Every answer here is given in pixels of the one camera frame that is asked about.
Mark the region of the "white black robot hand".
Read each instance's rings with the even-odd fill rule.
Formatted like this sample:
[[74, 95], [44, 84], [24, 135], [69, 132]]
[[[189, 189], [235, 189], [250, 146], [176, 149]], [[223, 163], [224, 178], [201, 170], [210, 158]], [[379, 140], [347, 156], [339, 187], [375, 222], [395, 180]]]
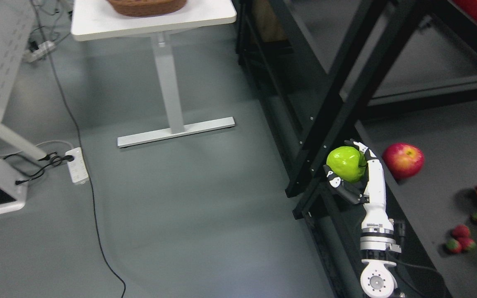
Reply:
[[336, 194], [350, 204], [363, 205], [365, 211], [375, 209], [386, 211], [385, 177], [381, 161], [377, 155], [362, 142], [350, 139], [344, 143], [345, 146], [354, 147], [364, 155], [367, 162], [366, 171], [360, 181], [350, 183], [341, 179], [325, 163], [323, 169], [330, 187]]

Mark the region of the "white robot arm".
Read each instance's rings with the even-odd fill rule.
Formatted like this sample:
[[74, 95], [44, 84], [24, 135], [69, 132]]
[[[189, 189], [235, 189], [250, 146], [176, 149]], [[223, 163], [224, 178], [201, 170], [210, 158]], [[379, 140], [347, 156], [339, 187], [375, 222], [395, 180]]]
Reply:
[[396, 266], [389, 252], [401, 252], [394, 240], [394, 227], [384, 210], [366, 211], [361, 224], [360, 252], [365, 265], [360, 285], [369, 298], [390, 298], [398, 288], [390, 268]]

